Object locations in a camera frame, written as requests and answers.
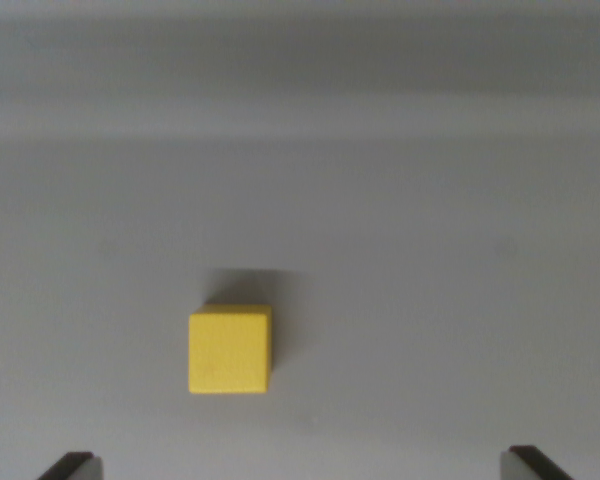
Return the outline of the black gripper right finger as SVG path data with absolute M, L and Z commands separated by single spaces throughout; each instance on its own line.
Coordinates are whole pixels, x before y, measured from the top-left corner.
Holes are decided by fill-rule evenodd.
M 501 480 L 573 480 L 534 445 L 512 445 L 500 454 Z

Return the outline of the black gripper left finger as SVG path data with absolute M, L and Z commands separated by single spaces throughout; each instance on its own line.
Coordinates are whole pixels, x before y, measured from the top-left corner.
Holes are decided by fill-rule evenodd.
M 102 480 L 103 462 L 92 452 L 67 452 L 39 480 Z

